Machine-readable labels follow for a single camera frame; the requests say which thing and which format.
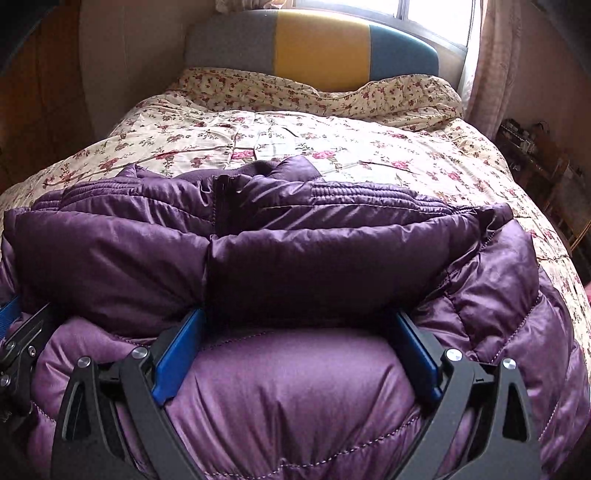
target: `window frame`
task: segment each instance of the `window frame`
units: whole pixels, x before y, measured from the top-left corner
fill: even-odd
[[[472,13],[470,15],[470,28],[468,31],[468,37],[466,38],[466,45],[461,45],[452,42],[435,32],[423,27],[421,24],[408,19],[408,8],[410,6],[410,0],[400,0],[398,3],[398,12],[396,14],[386,14],[383,12],[376,12],[369,8],[354,7],[352,5],[343,5],[338,0],[294,0],[295,8],[313,9],[313,10],[329,10],[333,12],[341,12],[355,17],[361,17],[366,20],[377,22],[380,24],[387,25],[389,27],[396,28],[405,33],[413,35],[415,37],[421,37],[425,40],[432,41],[452,52],[459,57],[466,57],[468,51],[468,41],[474,27],[474,16],[476,8],[476,0],[472,0]]]

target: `metal screw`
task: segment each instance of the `metal screw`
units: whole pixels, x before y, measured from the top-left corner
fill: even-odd
[[[462,359],[462,352],[457,348],[450,348],[447,352],[445,352],[445,356],[452,362],[459,362]]]
[[[90,357],[89,356],[81,356],[78,359],[78,366],[80,368],[86,368],[90,365]]]
[[[148,349],[143,346],[139,346],[134,348],[131,352],[131,356],[134,357],[136,360],[141,360],[142,358],[146,358],[148,356]]]
[[[512,358],[505,358],[503,359],[503,367],[507,370],[515,370],[517,368],[517,362]]]

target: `blue headboard panel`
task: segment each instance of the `blue headboard panel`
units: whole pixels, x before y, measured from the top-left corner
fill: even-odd
[[[369,80],[412,73],[439,75],[439,57],[432,46],[386,25],[370,23],[369,32]]]

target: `blue pad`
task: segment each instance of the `blue pad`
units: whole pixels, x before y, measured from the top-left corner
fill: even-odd
[[[404,312],[398,310],[393,313],[394,318],[388,323],[388,340],[394,347],[419,402],[436,406],[443,393],[440,388],[439,368],[424,344],[428,341],[428,333],[420,332]]]
[[[0,309],[0,339],[6,337],[8,328],[21,317],[21,304],[18,297],[13,298]]]
[[[158,406],[174,398],[181,387],[193,360],[197,356],[205,325],[205,313],[201,309],[189,313],[184,325],[156,365],[152,396]]]

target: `bed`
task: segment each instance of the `bed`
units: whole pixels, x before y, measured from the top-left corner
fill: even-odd
[[[166,92],[137,104],[104,140],[12,186],[0,211],[129,163],[172,177],[294,155],[327,180],[397,184],[457,205],[506,202],[569,308],[589,370],[591,312],[560,238],[496,147],[462,120],[457,93],[432,71],[434,50],[389,30],[310,12],[216,17],[193,30],[189,68]],[[321,48],[314,35],[324,35]],[[421,55],[405,54],[417,45]]]

